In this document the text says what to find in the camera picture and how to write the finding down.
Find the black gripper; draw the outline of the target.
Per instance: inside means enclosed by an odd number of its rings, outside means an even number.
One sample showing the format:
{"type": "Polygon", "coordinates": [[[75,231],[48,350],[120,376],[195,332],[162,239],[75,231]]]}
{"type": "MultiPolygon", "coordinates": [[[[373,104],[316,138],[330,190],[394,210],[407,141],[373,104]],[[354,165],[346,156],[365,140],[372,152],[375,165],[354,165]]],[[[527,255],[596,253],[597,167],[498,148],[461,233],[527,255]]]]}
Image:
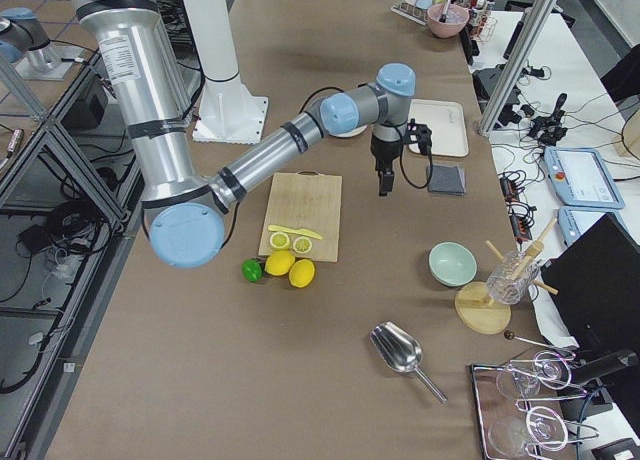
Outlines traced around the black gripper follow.
{"type": "Polygon", "coordinates": [[[387,196],[393,190],[393,162],[400,156],[403,146],[403,133],[398,127],[376,124],[373,126],[370,151],[375,159],[378,174],[378,194],[387,196]]]}

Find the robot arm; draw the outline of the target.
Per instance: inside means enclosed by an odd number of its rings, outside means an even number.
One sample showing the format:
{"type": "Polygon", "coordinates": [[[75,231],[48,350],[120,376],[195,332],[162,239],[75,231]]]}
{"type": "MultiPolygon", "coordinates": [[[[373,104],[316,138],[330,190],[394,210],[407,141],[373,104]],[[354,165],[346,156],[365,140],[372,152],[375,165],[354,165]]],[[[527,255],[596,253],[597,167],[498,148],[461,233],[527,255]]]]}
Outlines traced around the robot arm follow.
{"type": "Polygon", "coordinates": [[[151,246],[166,264],[192,268],[221,250],[230,207],[323,137],[371,125],[376,144],[401,140],[416,76],[387,64],[373,82],[318,100],[264,135],[268,101],[241,80],[226,0],[183,2],[204,81],[194,128],[156,0],[72,0],[97,39],[143,174],[151,246]]]}

